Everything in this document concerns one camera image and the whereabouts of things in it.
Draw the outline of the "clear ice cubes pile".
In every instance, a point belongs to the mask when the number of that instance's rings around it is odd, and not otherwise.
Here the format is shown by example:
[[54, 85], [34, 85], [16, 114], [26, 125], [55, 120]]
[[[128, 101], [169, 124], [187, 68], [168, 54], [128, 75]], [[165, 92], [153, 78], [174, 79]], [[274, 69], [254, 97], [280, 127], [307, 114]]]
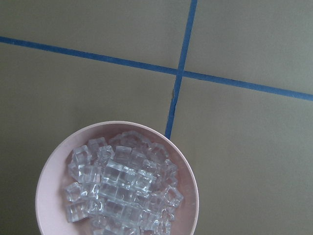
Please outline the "clear ice cubes pile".
[[65, 188], [69, 223], [94, 235], [169, 235], [183, 201], [178, 167], [164, 145], [127, 131], [74, 148]]

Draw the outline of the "pink bowl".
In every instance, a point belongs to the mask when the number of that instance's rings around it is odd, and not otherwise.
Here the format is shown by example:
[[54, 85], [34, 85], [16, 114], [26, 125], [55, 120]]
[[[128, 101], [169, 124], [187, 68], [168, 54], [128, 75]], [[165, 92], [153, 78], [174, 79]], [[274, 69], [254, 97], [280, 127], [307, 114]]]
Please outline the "pink bowl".
[[63, 140], [51, 153], [40, 174], [35, 197], [36, 218], [43, 235], [89, 235], [88, 222], [69, 223], [66, 219], [64, 187], [73, 182], [67, 172], [72, 149], [99, 137], [110, 139], [125, 131], [137, 131], [163, 144], [170, 160], [178, 166], [178, 189], [184, 196], [172, 223], [173, 235], [192, 235], [199, 216], [199, 193], [194, 173], [182, 152], [164, 135], [142, 124], [105, 121], [84, 127]]

